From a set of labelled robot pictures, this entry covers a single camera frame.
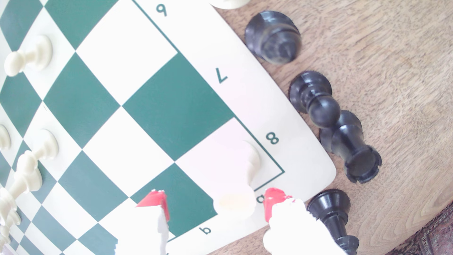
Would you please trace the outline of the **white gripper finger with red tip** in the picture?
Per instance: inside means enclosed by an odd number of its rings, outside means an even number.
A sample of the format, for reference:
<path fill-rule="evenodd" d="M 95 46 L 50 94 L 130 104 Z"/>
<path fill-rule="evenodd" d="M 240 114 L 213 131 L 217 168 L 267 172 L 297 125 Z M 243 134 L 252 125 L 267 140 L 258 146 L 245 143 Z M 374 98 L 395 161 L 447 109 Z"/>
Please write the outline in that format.
<path fill-rule="evenodd" d="M 116 255 L 166 255 L 170 213 L 164 190 L 152 190 L 120 223 Z"/>
<path fill-rule="evenodd" d="M 278 188 L 264 193 L 264 216 L 269 229 L 263 245 L 272 255 L 345 255 L 329 230 L 310 212 L 303 200 Z"/>

